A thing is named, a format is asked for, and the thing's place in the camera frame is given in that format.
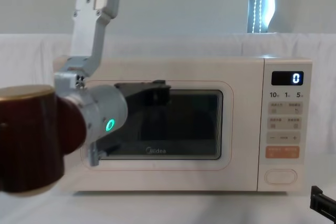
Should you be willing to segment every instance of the white table surface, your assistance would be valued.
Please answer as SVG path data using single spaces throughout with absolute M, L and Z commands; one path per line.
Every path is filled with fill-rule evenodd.
M 309 209 L 310 187 L 336 199 L 336 155 L 306 156 L 306 186 L 300 193 L 62 193 L 0 194 L 0 223 L 332 223 Z

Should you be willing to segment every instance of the window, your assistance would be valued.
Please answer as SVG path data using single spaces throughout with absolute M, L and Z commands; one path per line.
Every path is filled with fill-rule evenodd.
M 275 0 L 248 1 L 248 33 L 267 33 L 275 11 Z

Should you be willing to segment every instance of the microwave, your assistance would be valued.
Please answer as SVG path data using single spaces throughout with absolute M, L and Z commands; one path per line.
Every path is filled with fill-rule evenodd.
M 54 62 L 55 71 L 66 58 Z M 103 58 L 87 87 L 165 80 L 169 105 L 65 158 L 75 191 L 294 191 L 304 182 L 312 61 Z

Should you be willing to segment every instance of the robotic arm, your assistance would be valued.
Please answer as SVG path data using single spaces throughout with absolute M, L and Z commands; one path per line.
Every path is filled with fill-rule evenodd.
M 165 81 L 86 87 L 118 5 L 76 1 L 70 58 L 55 73 L 54 88 L 0 89 L 0 190 L 22 193 L 55 183 L 64 174 L 64 155 L 113 133 L 146 106 L 169 102 Z

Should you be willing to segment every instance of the gold rim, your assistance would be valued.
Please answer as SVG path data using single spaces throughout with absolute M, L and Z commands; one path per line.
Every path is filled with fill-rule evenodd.
M 25 85 L 0 89 L 0 102 L 30 99 L 52 94 L 55 89 L 49 85 Z

